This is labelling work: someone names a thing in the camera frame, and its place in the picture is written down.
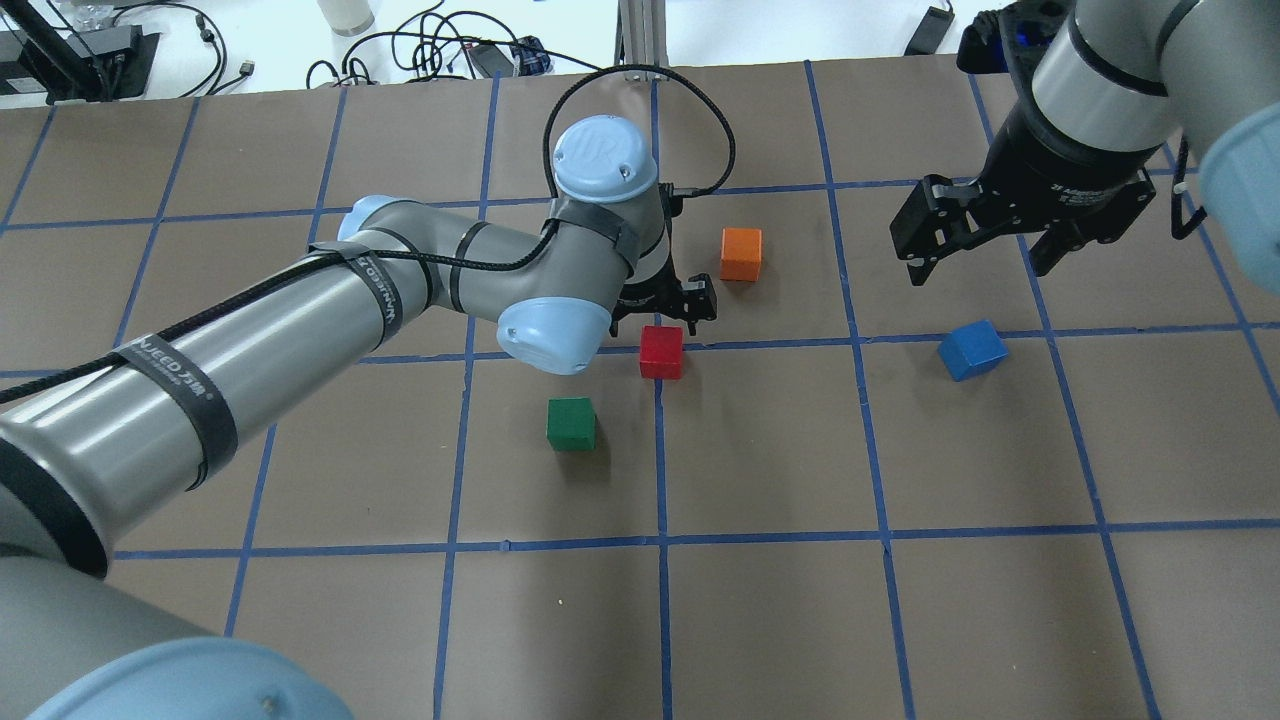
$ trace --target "white cylinder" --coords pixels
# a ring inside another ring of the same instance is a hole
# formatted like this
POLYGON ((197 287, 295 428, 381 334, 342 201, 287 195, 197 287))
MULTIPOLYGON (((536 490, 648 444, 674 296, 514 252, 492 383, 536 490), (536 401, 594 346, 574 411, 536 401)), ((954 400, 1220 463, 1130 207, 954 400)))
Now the white cylinder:
POLYGON ((333 32, 343 37, 360 35, 374 24, 374 10, 369 6, 369 0, 316 0, 316 3, 333 32))

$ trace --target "cube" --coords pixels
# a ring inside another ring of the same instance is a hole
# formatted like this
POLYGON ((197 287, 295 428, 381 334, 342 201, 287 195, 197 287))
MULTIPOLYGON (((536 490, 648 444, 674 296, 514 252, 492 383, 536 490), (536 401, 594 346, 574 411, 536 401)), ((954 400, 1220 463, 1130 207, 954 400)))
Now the cube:
POLYGON ((590 397, 553 397, 547 404, 547 441, 561 452, 595 450, 590 397))
POLYGON ((980 375, 1009 356, 991 320, 956 328, 938 346, 938 355, 955 382, 980 375))
POLYGON ((755 282, 764 261, 760 228, 724 228, 721 233, 721 279, 755 282))
POLYGON ((640 331, 640 375, 650 380, 678 380, 684 374, 685 331, 645 325, 640 331))

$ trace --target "black power adapter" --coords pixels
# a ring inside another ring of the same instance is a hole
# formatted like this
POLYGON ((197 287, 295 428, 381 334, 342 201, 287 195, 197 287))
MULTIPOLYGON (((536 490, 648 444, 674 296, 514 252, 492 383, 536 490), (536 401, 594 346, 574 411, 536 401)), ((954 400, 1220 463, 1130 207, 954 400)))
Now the black power adapter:
POLYGON ((937 53, 938 46, 942 45, 942 38, 946 37, 955 19, 955 9, 950 1, 947 1, 946 10, 931 6, 920 19, 920 26, 915 28, 911 41, 906 44, 906 53, 904 54, 932 55, 937 53))

